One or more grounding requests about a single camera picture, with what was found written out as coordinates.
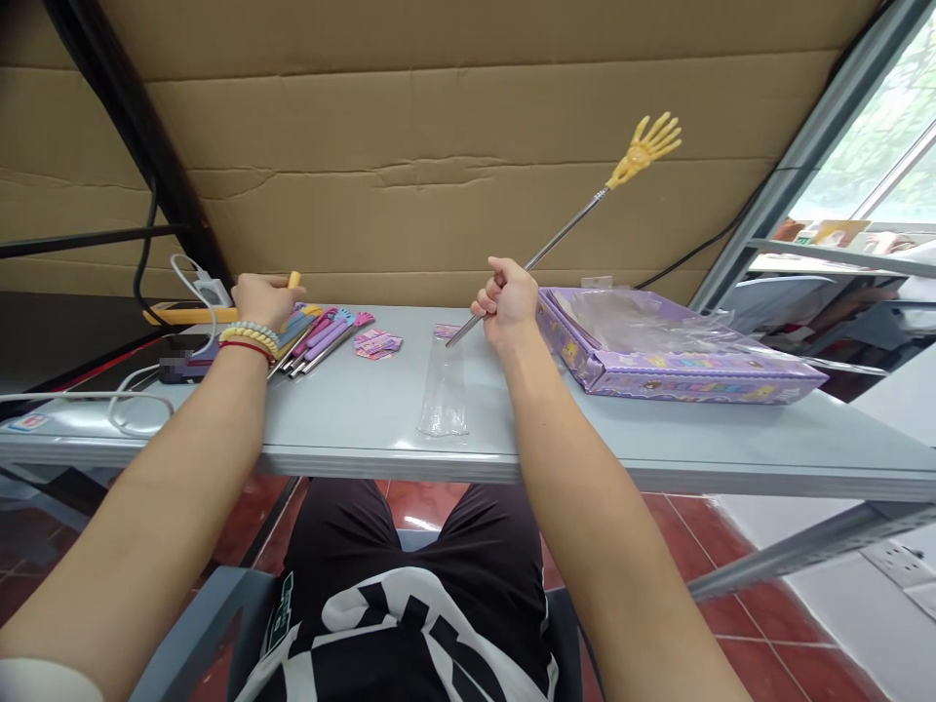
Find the purple cardboard box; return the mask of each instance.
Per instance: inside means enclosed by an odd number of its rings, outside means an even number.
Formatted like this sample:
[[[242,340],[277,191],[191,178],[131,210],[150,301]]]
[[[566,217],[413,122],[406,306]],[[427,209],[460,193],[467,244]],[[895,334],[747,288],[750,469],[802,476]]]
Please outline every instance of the purple cardboard box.
[[[536,320],[554,352],[562,354],[578,383],[591,395],[675,400],[679,402],[788,405],[819,387],[828,376],[794,356],[748,340],[755,349],[718,353],[629,353],[593,346],[546,294],[568,295],[579,288],[539,292]],[[691,310],[653,292],[633,291],[658,300],[658,314],[671,320],[698,317]]]

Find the window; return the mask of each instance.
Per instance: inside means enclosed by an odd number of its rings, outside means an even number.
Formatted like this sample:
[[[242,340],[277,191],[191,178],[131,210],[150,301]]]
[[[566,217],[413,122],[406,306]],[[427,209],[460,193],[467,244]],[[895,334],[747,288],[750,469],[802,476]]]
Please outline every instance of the window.
[[[936,231],[936,13],[894,64],[790,216],[928,223],[920,228]]]

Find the white wall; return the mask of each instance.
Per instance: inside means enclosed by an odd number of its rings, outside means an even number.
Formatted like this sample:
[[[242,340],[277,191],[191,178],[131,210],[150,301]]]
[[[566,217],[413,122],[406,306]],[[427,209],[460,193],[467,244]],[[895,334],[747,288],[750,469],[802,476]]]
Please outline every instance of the white wall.
[[[920,392],[929,388],[930,392]],[[853,406],[936,446],[936,345],[858,398]],[[741,531],[759,548],[810,527],[854,500],[721,495]],[[936,568],[936,525],[898,539]],[[786,578],[829,633],[894,702],[936,699],[936,621],[860,554]]]

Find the black pants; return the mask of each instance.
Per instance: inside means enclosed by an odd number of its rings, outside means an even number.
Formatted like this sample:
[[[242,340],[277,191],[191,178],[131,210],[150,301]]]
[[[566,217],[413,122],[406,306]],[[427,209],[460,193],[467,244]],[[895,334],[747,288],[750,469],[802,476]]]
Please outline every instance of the black pants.
[[[404,553],[390,506],[373,481],[316,478],[284,566],[295,578],[293,611],[313,626],[332,595],[387,570],[425,568],[475,630],[529,675],[542,675],[549,663],[539,527],[522,485],[468,487],[439,538]]]

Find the red string bracelet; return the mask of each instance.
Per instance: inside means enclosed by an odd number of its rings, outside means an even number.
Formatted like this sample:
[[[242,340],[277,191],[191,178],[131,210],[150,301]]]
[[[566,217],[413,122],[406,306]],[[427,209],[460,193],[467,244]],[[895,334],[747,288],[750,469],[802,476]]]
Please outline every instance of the red string bracelet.
[[[273,358],[270,352],[265,349],[261,349],[259,346],[254,346],[253,344],[249,344],[244,341],[231,341],[228,339],[227,341],[221,341],[217,347],[222,349],[225,346],[243,346],[244,348],[252,348],[257,353],[263,354],[263,356],[266,358],[266,364],[270,368],[273,368],[273,364],[276,363],[276,359]]]

